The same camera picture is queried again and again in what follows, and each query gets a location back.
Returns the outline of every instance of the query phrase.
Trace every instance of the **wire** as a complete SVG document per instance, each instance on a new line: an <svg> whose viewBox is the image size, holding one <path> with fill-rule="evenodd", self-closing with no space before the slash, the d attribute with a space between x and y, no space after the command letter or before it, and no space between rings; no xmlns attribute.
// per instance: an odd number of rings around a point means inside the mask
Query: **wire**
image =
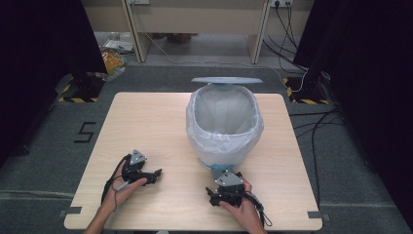
<svg viewBox="0 0 413 234"><path fill-rule="evenodd" d="M324 123L320 123L320 124L323 124L323 125L325 125L325 124L331 124L331 125L345 125L345 124L340 124L340 123L331 123L332 121L334 121L334 120L336 120L336 119L338 119L338 118L341 118L341 117L340 117L340 116L338 116L338 117L336 117L336 118L334 118L334 119L332 119L332 120L330 120L330 121L328 121L328 122L324 122ZM304 125L300 125L300 126L294 127L293 129L301 129L301 128L303 128L303 127L306 127L306 126L311 126L311 125L314 125L314 124L316 124L316 123L304 124Z"/></svg>
<svg viewBox="0 0 413 234"><path fill-rule="evenodd" d="M280 16L280 13L279 13L279 9L278 9L278 8L276 8L276 13L277 13L277 16L278 16L279 19L280 19L280 22L282 23L283 29L285 30L286 37L287 37L288 40L292 43L292 45L297 49L297 45L295 44L294 40L293 40L293 39L291 38L291 36L289 35L288 29L285 28L285 24L284 24L283 21L282 21L282 17Z"/></svg>
<svg viewBox="0 0 413 234"><path fill-rule="evenodd" d="M314 170L315 170L315 175L316 175L316 187L317 187L317 207L319 208L319 200L320 200L320 195L319 195L319 168L318 168L318 164L317 164L317 156L316 156L316 146L314 144L314 136L316 135L316 129L319 125L319 123L330 113L334 112L337 108L334 108L330 111L328 111L327 113L325 113L320 119L319 121L316 123L316 125L313 128L313 133L312 133L312 137L311 137L311 144L312 144L312 148L313 148L313 160L314 160Z"/></svg>
<svg viewBox="0 0 413 234"><path fill-rule="evenodd" d="M296 113L296 114L289 114L289 116L303 116L303 115L321 115L321 114L326 114L329 113L330 111L325 111L325 112L311 112L311 113Z"/></svg>
<svg viewBox="0 0 413 234"><path fill-rule="evenodd" d="M291 63L291 65L297 67L298 69L300 69L300 70L302 70L302 71L307 71L306 68L304 68L304 67L302 67L302 66L300 66L300 65L294 64L294 62L293 62L292 60L290 60L290 59L287 58L286 56L283 56L283 55L281 54L281 52L277 52L276 50L274 50L271 46L269 46L269 45L267 44L267 42L266 42L265 40L262 40L262 42L264 43L264 45L265 45L272 53L274 53L274 54L276 54L277 56L279 56L279 61L280 61L280 58L282 58L282 59L284 59L285 61ZM281 62L280 62L280 68L281 68L283 71L288 72L288 73L295 73L295 74L300 74L300 75L303 74L303 73L292 72L292 71L287 71L287 70L283 69L283 67L282 67L282 65L281 65Z"/></svg>
<svg viewBox="0 0 413 234"><path fill-rule="evenodd" d="M290 6L290 3L286 3L286 9L288 11L288 25L289 25L289 30L291 31L291 39L294 42L293 44L297 47L297 43L295 42L294 39L294 34L292 32L292 23L291 23L291 18L292 18L292 7Z"/></svg>
<svg viewBox="0 0 413 234"><path fill-rule="evenodd" d="M270 35L268 35L268 38L270 38L270 41L273 42L274 45L276 45L276 46L279 47L279 48L282 48L279 44L277 44L277 42L275 42L275 41L273 40L273 38L271 38ZM292 53L293 55L295 55L295 52L292 52L292 51L290 51L289 49L286 49L286 48L282 48L282 49L283 49L284 51L290 52L290 53Z"/></svg>
<svg viewBox="0 0 413 234"><path fill-rule="evenodd" d="M320 124L322 124L322 125L318 126L318 128L321 128L321 127L323 127L323 126L325 126L325 125L340 125L340 126L345 126L345 125L346 125L346 124L329 123L329 122L327 122L327 123L320 123ZM305 131L304 133L296 136L296 138L302 137L303 135L305 135L306 133L309 133L309 132L312 131L312 130L313 130L313 129L307 130L307 131Z"/></svg>

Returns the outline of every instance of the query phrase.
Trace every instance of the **bin lid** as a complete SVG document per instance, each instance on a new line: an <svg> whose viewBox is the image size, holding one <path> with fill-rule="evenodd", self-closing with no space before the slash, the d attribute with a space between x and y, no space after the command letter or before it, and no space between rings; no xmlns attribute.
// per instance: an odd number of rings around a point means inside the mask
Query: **bin lid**
<svg viewBox="0 0 413 234"><path fill-rule="evenodd" d="M258 78L246 77L198 77L192 79L192 82L213 83L213 84L256 84L263 83Z"/></svg>

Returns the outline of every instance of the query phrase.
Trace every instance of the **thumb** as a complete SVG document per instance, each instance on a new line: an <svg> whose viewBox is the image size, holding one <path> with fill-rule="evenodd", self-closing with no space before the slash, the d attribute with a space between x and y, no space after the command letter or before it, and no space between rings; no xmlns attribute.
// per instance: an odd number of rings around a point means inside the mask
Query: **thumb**
<svg viewBox="0 0 413 234"><path fill-rule="evenodd" d="M235 207L231 206L231 204L220 201L219 206L221 206L223 209L227 210L229 213L233 214L234 211L236 210Z"/></svg>

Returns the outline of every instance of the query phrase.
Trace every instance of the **black curtain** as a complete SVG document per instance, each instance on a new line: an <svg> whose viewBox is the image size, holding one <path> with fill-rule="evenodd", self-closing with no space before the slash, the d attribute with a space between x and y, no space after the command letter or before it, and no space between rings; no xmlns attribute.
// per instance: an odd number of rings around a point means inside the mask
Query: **black curtain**
<svg viewBox="0 0 413 234"><path fill-rule="evenodd" d="M312 64L339 4L316 0L296 62ZM323 70L371 167L413 229L413 1L357 1Z"/></svg>
<svg viewBox="0 0 413 234"><path fill-rule="evenodd" d="M0 3L0 166L29 142L66 74L106 72L80 0Z"/></svg>

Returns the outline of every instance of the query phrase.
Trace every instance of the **wooden table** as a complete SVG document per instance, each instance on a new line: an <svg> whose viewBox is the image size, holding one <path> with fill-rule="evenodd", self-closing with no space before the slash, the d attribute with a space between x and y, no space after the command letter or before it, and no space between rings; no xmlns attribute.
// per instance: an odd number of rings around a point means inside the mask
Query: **wooden table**
<svg viewBox="0 0 413 234"><path fill-rule="evenodd" d="M187 93L119 93L115 96L64 225L85 229L99 207L105 181L118 162L136 148L147 158L144 172L163 169L155 184L136 190L111 215L116 230L236 231L242 228L222 208L209 203L206 187L217 188L186 136ZM280 95L256 94L264 132L239 171L273 222L267 230L318 230L320 218L298 144Z"/></svg>

